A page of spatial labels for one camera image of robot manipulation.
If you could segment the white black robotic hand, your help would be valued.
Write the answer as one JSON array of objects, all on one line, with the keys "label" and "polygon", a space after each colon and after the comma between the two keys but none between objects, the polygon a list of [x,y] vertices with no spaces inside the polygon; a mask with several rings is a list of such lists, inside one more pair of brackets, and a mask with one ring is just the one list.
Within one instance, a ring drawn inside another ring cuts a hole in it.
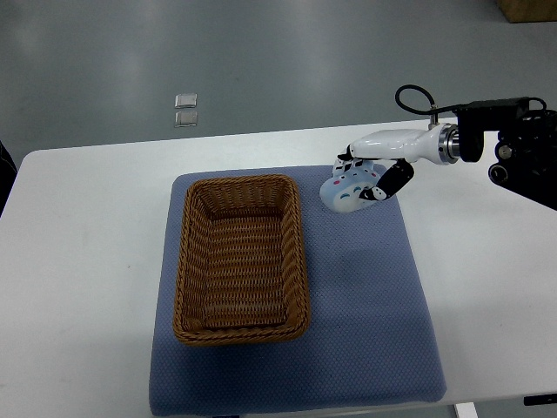
[{"label": "white black robotic hand", "polygon": [[375,187],[362,192],[360,197],[384,201],[393,197],[413,178],[413,163],[419,159],[436,165],[455,163],[460,155],[453,133],[453,125],[437,125],[430,130],[376,131],[349,144],[337,156],[335,163],[356,158],[371,160],[380,179]]}]

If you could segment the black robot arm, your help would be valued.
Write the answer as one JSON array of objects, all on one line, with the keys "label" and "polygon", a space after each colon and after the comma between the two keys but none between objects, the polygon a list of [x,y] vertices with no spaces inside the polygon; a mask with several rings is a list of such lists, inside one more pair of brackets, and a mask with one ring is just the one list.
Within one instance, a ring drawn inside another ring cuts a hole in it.
[{"label": "black robot arm", "polygon": [[556,111],[540,98],[474,101],[446,108],[457,117],[447,140],[448,155],[467,163],[480,160],[484,136],[498,133],[488,169],[499,187],[551,209],[556,208]]}]

